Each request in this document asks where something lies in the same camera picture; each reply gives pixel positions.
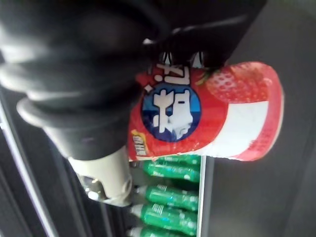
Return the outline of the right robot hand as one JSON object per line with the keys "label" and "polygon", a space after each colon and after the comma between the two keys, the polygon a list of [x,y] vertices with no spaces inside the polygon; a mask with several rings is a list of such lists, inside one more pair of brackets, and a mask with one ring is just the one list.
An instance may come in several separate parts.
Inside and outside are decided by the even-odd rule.
{"label": "right robot hand", "polygon": [[222,67],[263,0],[3,0],[0,83],[24,93],[18,114],[41,128],[87,196],[124,207],[127,131],[156,63]]}

